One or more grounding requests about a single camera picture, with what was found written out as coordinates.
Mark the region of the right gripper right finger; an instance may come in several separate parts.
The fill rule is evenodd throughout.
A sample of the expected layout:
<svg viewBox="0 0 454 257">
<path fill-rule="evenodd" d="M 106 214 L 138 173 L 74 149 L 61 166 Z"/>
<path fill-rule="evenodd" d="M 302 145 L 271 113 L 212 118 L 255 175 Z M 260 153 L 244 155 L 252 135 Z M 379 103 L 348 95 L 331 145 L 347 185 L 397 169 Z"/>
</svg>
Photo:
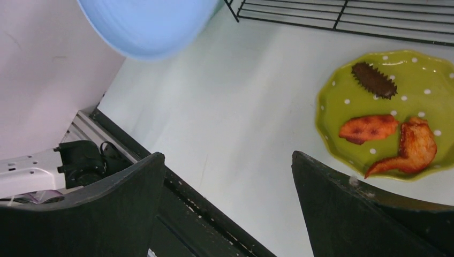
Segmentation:
<svg viewBox="0 0 454 257">
<path fill-rule="evenodd" d="M 453 256 L 453 206 L 354 183 L 300 151 L 291 168 L 315 256 Z"/>
</svg>

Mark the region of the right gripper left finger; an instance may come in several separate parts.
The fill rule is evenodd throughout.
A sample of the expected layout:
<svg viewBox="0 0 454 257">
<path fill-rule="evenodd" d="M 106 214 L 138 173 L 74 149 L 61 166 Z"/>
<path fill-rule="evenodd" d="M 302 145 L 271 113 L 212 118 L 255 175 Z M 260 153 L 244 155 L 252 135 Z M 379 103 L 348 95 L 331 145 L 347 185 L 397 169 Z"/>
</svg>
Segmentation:
<svg viewBox="0 0 454 257">
<path fill-rule="evenodd" d="M 147 256 L 165 175 L 153 153 L 42 204 L 1 207 L 1 256 Z"/>
</svg>

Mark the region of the blue plate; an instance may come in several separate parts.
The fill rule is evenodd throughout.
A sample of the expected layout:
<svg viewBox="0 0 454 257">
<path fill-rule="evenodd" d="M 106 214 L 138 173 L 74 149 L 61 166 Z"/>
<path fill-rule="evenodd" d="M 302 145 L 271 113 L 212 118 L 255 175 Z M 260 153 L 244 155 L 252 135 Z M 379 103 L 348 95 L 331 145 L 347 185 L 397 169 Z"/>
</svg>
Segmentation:
<svg viewBox="0 0 454 257">
<path fill-rule="evenodd" d="M 141 61 L 168 58 L 189 46 L 220 9 L 220 1 L 79 0 L 102 40 Z"/>
</svg>

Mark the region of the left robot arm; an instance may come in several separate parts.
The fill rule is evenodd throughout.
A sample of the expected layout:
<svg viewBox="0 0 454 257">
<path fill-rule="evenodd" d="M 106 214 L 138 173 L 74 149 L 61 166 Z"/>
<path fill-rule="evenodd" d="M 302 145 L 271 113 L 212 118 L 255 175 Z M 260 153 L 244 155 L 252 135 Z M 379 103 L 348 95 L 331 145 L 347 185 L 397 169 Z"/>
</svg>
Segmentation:
<svg viewBox="0 0 454 257">
<path fill-rule="evenodd" d="M 79 140 L 1 161 L 1 205 L 40 204 L 131 165 L 111 142 Z"/>
</svg>

